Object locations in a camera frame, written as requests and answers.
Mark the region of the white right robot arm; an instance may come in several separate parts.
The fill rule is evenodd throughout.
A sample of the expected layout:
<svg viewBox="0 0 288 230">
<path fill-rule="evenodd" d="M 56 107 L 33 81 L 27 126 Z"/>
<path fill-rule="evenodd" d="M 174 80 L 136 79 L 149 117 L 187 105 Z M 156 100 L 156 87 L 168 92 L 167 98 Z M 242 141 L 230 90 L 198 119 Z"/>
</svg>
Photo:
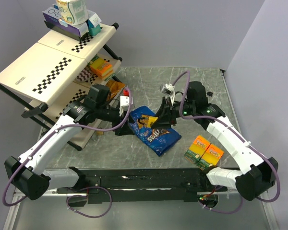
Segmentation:
<svg viewBox="0 0 288 230">
<path fill-rule="evenodd" d="M 238 165 L 237 170 L 210 166 L 200 179 L 201 188 L 211 191 L 215 186 L 236 189 L 246 200 L 252 201 L 263 192 L 279 184 L 278 162 L 257 153 L 247 140 L 231 124 L 225 113 L 209 103 L 205 87 L 199 81 L 188 85 L 180 102 L 175 101 L 175 89 L 171 84 L 160 87 L 165 94 L 156 113 L 152 128 L 171 128 L 177 118 L 192 119 L 215 137 Z"/>
</svg>

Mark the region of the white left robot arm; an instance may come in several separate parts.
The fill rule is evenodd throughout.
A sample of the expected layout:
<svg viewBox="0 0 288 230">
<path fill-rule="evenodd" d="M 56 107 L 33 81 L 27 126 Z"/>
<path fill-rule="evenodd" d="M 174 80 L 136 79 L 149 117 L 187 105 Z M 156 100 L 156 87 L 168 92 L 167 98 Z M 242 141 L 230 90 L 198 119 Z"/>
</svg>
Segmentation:
<svg viewBox="0 0 288 230">
<path fill-rule="evenodd" d="M 18 158 L 10 156 L 4 163 L 9 184 L 13 184 L 30 200 L 40 198 L 47 190 L 68 187 L 81 192 L 85 187 L 85 174 L 75 167 L 46 170 L 55 154 L 76 134 L 89 128 L 95 120 L 112 123 L 110 131 L 117 136 L 131 135 L 128 121 L 134 105 L 131 95 L 121 96 L 118 109 L 112 109 L 108 96 L 110 89 L 101 84 L 91 86 L 89 93 L 81 95 L 63 111 L 55 125 L 31 149 Z"/>
</svg>

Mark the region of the yellow padlock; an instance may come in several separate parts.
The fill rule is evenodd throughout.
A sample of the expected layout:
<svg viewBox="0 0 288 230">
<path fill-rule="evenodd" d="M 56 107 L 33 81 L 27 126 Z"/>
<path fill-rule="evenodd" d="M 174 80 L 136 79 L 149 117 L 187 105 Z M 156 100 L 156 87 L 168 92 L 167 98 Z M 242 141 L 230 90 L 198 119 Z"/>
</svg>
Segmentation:
<svg viewBox="0 0 288 230">
<path fill-rule="evenodd" d="M 157 117 L 154 116 L 148 116 L 148 115 L 141 115 L 137 119 L 138 127 L 141 129 L 143 127 L 145 128 L 151 128 L 152 124 L 157 120 Z"/>
</svg>

